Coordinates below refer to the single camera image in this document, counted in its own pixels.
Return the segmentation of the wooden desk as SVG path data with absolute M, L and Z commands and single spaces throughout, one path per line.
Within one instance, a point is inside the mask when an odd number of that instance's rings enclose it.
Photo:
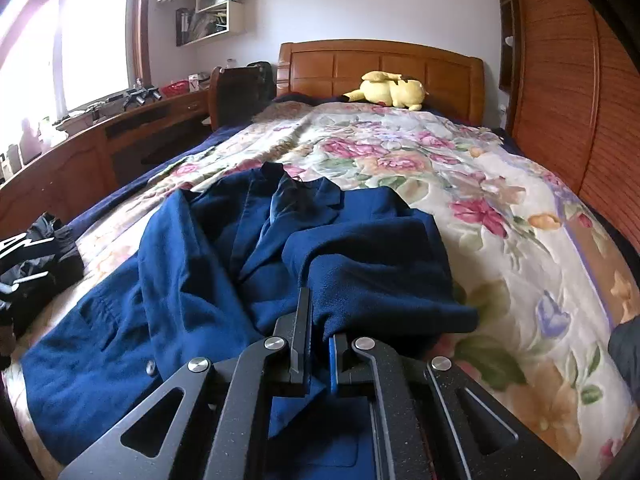
M 75 134 L 1 185 L 3 238 L 40 214 L 64 222 L 210 135 L 208 92 L 175 96 L 122 113 Z

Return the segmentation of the floral bed quilt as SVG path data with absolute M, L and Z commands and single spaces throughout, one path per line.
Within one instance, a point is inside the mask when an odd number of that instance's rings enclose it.
M 603 223 L 552 172 L 512 155 L 495 133 L 427 112 L 370 104 L 274 104 L 231 138 L 213 136 L 155 169 L 79 237 L 85 275 L 37 316 L 3 373 L 29 452 L 48 479 L 61 464 L 27 401 L 23 354 L 139 247 L 178 188 L 203 191 L 235 171 L 280 162 L 294 178 L 343 190 L 387 186 L 431 214 L 460 299 L 480 315 L 439 350 L 536 431 L 584 479 L 600 476 L 639 411 L 608 354 L 639 312 L 631 267 Z

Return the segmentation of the red basket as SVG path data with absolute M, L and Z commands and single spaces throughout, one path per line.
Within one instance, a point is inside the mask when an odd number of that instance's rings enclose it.
M 183 96 L 189 92 L 190 84 L 187 79 L 181 79 L 160 87 L 160 93 L 167 99 L 174 98 L 175 96 Z

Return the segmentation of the yellow plush toy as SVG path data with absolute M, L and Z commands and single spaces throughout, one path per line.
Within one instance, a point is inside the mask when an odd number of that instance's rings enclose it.
M 420 80 L 401 74 L 372 70 L 361 77 L 358 89 L 344 93 L 349 102 L 367 101 L 373 104 L 406 108 L 418 112 L 427 92 Z

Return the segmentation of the window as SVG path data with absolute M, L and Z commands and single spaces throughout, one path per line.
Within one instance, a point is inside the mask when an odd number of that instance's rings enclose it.
M 9 0 L 1 11 L 1 144 L 151 80 L 149 0 Z

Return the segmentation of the wooden chair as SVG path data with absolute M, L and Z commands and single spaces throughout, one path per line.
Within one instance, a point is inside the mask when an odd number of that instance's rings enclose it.
M 276 97 L 272 65 L 254 62 L 244 67 L 216 67 L 207 93 L 209 121 L 215 131 L 250 119 Z

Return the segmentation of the white wall shelf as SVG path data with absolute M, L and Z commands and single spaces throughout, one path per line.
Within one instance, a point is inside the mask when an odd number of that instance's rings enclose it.
M 179 0 L 178 47 L 244 32 L 244 0 Z

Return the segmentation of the navy blue suit jacket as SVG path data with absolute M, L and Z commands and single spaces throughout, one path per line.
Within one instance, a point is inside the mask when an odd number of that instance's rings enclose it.
M 44 446 L 70 463 L 190 359 L 230 359 L 267 336 L 301 288 L 323 336 L 368 336 L 415 359 L 478 323 L 454 300 L 429 214 L 386 186 L 344 191 L 267 162 L 172 193 L 137 252 L 26 352 Z

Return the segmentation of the dark grey garment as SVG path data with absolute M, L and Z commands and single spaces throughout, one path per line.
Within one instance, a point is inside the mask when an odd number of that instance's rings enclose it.
M 620 323 L 608 341 L 608 353 L 626 382 L 634 402 L 640 399 L 640 318 Z

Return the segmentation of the wooden louvred wardrobe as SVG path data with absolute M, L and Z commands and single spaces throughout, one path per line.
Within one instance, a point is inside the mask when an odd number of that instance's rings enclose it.
M 515 141 L 639 243 L 639 72 L 588 0 L 510 0 Z

